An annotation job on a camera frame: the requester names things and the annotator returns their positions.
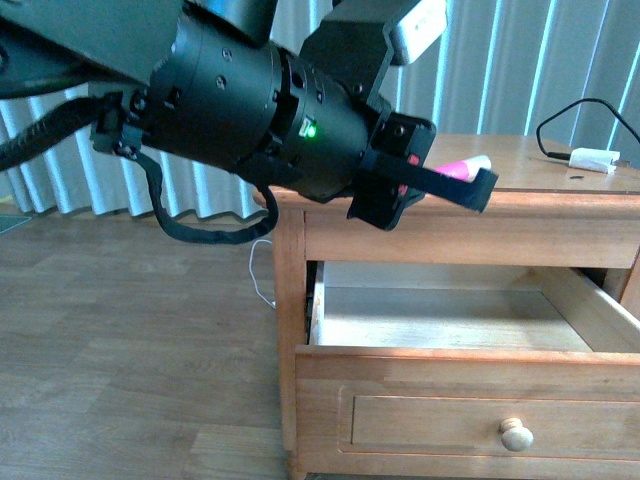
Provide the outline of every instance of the cable sleeve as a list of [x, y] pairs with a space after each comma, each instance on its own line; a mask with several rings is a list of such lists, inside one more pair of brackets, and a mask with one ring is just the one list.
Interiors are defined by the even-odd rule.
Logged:
[[75, 131], [97, 120], [114, 106], [115, 98], [81, 97], [69, 100], [0, 145], [0, 172], [46, 152]]

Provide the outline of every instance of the white plug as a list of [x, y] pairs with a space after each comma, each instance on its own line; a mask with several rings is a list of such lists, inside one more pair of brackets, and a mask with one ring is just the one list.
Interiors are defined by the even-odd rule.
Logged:
[[613, 173], [615, 163], [620, 159], [620, 152], [612, 150], [596, 150], [594, 148], [576, 148], [571, 152], [569, 166], [593, 172]]

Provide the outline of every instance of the white cable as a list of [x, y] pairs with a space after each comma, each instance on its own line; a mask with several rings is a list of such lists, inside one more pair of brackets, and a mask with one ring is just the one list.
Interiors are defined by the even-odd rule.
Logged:
[[253, 286], [255, 287], [256, 293], [258, 294], [258, 296], [262, 300], [267, 302], [269, 306], [275, 310], [276, 302], [275, 301], [272, 302], [267, 297], [262, 295], [262, 293], [260, 293], [260, 289], [258, 288], [258, 281], [256, 280], [256, 276], [253, 274], [253, 253], [255, 252], [256, 245], [258, 245], [259, 243], [273, 244], [271, 240], [264, 240], [264, 239], [256, 240], [255, 242], [253, 242], [253, 245], [251, 245], [251, 254], [249, 255], [249, 275], [251, 275], [251, 280], [253, 280]]

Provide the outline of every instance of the pink object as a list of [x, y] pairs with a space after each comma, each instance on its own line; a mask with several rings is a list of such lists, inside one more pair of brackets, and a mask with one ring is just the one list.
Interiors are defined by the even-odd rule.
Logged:
[[481, 168], [491, 170], [491, 160], [486, 155], [479, 155], [466, 160], [460, 160], [459, 162], [441, 165], [434, 170], [457, 180], [473, 181], [476, 175], [478, 175], [478, 170]]

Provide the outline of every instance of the wooden table leg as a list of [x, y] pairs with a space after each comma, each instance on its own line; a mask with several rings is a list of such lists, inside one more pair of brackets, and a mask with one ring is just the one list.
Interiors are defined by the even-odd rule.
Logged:
[[631, 269], [629, 280], [622, 289], [620, 304], [636, 318], [640, 318], [640, 256]]
[[295, 468], [295, 347], [304, 344], [307, 339], [305, 331], [307, 263], [303, 211], [283, 210], [281, 212], [278, 226], [274, 230], [273, 247], [282, 437], [284, 448], [290, 456], [290, 464]]

